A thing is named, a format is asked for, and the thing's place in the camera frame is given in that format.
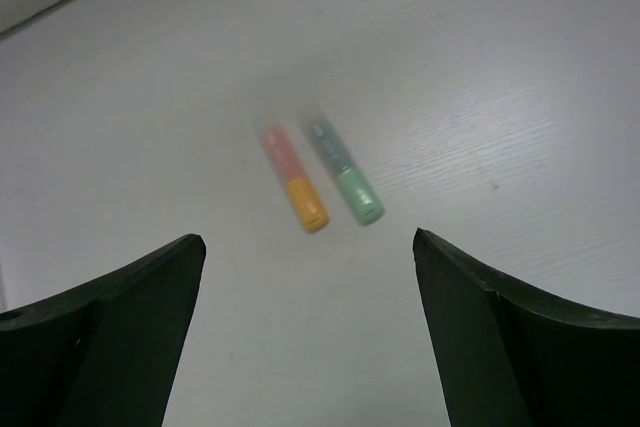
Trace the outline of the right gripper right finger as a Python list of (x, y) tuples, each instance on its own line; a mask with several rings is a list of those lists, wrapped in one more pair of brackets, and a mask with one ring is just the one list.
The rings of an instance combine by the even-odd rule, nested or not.
[(638, 318), (546, 292), (427, 230), (413, 253), (451, 425), (638, 425)]

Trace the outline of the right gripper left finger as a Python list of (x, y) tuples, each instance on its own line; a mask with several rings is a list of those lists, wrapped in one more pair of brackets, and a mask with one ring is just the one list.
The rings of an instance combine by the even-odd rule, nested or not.
[(188, 234), (1, 315), (4, 426), (160, 426), (206, 247)]

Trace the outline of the green highlighter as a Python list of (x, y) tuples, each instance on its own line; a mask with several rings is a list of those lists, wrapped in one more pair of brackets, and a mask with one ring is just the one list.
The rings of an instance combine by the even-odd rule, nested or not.
[(358, 224), (366, 226), (379, 220), (385, 207), (329, 119), (312, 115), (304, 127)]

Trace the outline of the orange highlighter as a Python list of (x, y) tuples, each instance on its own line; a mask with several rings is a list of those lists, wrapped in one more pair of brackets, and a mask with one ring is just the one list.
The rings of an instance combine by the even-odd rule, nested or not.
[(262, 134), (264, 147), (284, 193), (307, 233), (315, 233), (329, 223), (327, 210), (307, 175), (285, 130), (271, 125)]

